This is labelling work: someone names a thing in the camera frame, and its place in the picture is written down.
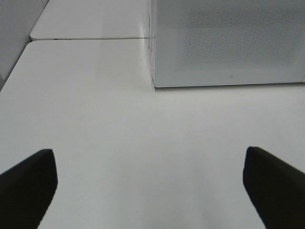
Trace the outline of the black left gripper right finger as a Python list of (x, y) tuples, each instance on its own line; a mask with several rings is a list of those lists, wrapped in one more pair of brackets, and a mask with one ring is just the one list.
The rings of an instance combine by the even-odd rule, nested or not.
[(305, 174), (262, 148), (245, 155), (243, 185), (267, 229), (305, 227)]

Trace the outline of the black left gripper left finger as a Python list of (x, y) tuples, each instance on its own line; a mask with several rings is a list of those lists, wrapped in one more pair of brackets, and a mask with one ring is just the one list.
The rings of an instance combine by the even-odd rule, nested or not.
[(42, 149), (0, 175), (0, 227), (39, 227), (58, 186), (54, 152)]

